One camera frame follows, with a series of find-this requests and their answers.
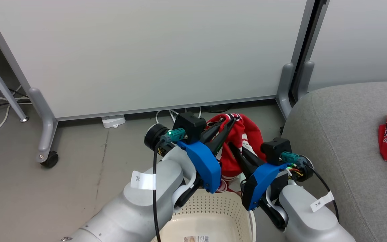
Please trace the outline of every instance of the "white laundry basket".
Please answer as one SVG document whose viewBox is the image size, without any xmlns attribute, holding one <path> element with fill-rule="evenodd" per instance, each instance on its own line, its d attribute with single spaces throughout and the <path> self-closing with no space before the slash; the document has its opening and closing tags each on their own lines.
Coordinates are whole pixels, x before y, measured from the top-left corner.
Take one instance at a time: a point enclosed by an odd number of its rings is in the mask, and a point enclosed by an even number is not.
<svg viewBox="0 0 387 242">
<path fill-rule="evenodd" d="M 255 216 L 235 193 L 210 194 L 198 189 L 173 214 L 160 236 L 163 242 L 255 242 Z"/>
</svg>

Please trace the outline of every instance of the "whiteboard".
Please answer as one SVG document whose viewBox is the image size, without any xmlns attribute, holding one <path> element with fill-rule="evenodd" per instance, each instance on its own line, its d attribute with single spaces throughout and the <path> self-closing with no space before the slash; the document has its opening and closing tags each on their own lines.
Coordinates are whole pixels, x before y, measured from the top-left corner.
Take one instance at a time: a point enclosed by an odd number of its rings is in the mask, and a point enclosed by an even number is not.
<svg viewBox="0 0 387 242">
<path fill-rule="evenodd" d="M 306 0 L 0 0 L 56 118 L 276 95 Z"/>
<path fill-rule="evenodd" d="M 329 0 L 310 60 L 309 91 L 387 81 L 387 1 Z"/>
</svg>

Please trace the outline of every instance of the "gray sofa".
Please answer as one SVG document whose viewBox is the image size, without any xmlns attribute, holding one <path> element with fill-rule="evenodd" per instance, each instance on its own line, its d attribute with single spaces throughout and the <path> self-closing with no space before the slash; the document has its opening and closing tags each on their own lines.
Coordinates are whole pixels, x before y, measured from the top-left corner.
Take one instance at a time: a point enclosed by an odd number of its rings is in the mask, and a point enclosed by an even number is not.
<svg viewBox="0 0 387 242">
<path fill-rule="evenodd" d="M 296 103 L 282 135 L 311 159 L 357 242 L 387 241 L 387 162 L 378 146 L 386 115 L 387 82 L 328 87 Z M 327 193 L 316 177 L 301 185 L 316 197 Z"/>
</svg>

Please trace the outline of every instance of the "black cable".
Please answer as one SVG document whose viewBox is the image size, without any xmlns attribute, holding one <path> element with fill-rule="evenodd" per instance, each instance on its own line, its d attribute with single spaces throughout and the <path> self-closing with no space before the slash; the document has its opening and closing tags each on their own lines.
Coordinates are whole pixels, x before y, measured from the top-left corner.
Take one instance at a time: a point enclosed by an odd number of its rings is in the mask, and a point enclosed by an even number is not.
<svg viewBox="0 0 387 242">
<path fill-rule="evenodd" d="M 31 101 L 29 100 L 23 100 L 23 101 L 18 101 L 17 103 L 30 103 Z M 4 105 L 7 105 L 9 103 L 0 103 L 0 106 L 4 106 Z"/>
<path fill-rule="evenodd" d="M 156 165 L 157 165 L 157 156 L 160 145 L 163 143 L 163 140 L 159 141 L 155 147 L 155 154 L 153 155 L 153 174 L 156 175 Z M 155 220 L 155 232 L 156 239 L 158 242 L 161 242 L 161 236 L 159 235 L 159 226 L 158 226 L 158 211 L 156 205 L 156 189 L 153 190 L 153 219 Z"/>
<path fill-rule="evenodd" d="M 209 113 L 223 113 L 223 112 L 226 112 L 226 111 L 228 111 L 229 109 L 231 109 L 232 106 L 234 106 L 233 103 L 230 104 L 227 108 L 225 108 L 225 109 L 223 109 L 223 110 L 216 110 L 216 111 L 210 110 L 210 109 L 208 109 L 208 108 L 206 108 L 206 107 L 203 107 L 203 109 L 206 110 L 206 111 L 209 112 Z"/>
<path fill-rule="evenodd" d="M 17 91 L 15 91 L 15 90 L 13 90 L 13 89 L 10 89 L 10 88 L 9 88 L 8 90 L 14 92 L 15 94 L 18 94 L 18 95 L 21 95 L 21 96 L 24 96 L 24 97 L 28 97 L 27 95 L 22 94 L 22 93 L 20 93 L 20 92 L 17 92 Z"/>
<path fill-rule="evenodd" d="M 327 191 L 330 192 L 331 190 L 329 189 L 329 186 L 324 181 L 324 179 L 319 175 L 319 173 L 312 166 L 310 166 L 306 161 L 304 161 L 303 164 L 310 167 L 310 169 L 313 171 L 313 173 L 315 173 L 315 175 L 319 178 L 319 180 L 324 184 Z M 340 216 L 338 216 L 338 208 L 337 208 L 337 204 L 335 203 L 335 199 L 332 200 L 332 204 L 334 205 L 334 208 L 335 208 L 335 216 L 337 217 L 337 221 L 338 221 L 338 223 L 340 223 Z"/>
</svg>

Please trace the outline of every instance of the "gray floor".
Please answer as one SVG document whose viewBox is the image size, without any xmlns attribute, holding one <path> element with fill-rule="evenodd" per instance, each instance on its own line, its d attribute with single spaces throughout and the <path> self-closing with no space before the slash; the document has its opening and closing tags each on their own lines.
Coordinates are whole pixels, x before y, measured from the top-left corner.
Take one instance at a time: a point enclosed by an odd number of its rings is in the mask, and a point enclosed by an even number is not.
<svg viewBox="0 0 387 242">
<path fill-rule="evenodd" d="M 236 106 L 261 129 L 264 141 L 279 136 L 284 119 L 275 103 Z M 60 123 L 54 150 L 58 164 L 44 169 L 34 156 L 41 120 L 31 106 L 31 117 L 20 123 L 15 112 L 0 129 L 0 241 L 57 241 L 71 234 L 129 182 L 132 170 L 152 166 L 151 150 L 143 137 L 155 123 L 155 114 L 127 115 L 127 122 L 105 129 L 100 119 Z M 0 122 L 5 108 L 0 109 Z M 172 126 L 171 118 L 160 122 Z M 206 119 L 213 114 L 203 113 Z M 283 241 L 262 210 L 255 210 L 258 242 Z"/>
</svg>

